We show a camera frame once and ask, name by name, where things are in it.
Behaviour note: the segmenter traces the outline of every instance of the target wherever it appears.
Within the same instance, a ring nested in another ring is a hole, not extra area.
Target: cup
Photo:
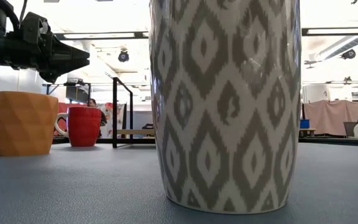
[[[67,131],[59,128],[58,120],[66,120]],[[99,136],[101,111],[90,107],[69,107],[67,113],[59,113],[55,121],[55,129],[69,138],[73,147],[94,146]]]
[[[151,0],[167,197],[214,213],[286,204],[300,117],[299,0]]]
[[[58,99],[19,91],[0,91],[0,156],[48,154]]]

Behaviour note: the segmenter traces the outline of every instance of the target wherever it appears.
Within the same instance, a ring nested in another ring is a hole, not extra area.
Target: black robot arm
[[[7,17],[14,31],[6,34]],[[46,18],[29,12],[19,23],[13,7],[0,0],[0,65],[36,69],[46,82],[89,65],[89,53],[61,43]]]

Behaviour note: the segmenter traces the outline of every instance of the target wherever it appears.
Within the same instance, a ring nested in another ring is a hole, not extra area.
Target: red mug
[[[55,129],[69,138],[71,146],[94,146],[99,137],[101,111],[90,107],[70,107],[67,113],[59,113],[55,121]],[[67,131],[59,128],[58,120],[66,120]]]

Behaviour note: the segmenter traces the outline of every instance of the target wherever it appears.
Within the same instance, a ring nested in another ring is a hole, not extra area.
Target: gray and white patterned cup
[[[173,202],[286,204],[300,112],[299,0],[151,0],[156,143]]]

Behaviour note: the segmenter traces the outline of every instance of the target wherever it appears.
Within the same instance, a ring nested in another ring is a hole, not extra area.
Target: table
[[[54,145],[0,157],[0,224],[358,223],[358,147],[300,144],[286,207],[260,215],[197,212],[165,196],[150,146]]]
[[[306,137],[310,133],[310,137],[314,137],[315,128],[300,128],[299,129],[299,137]]]

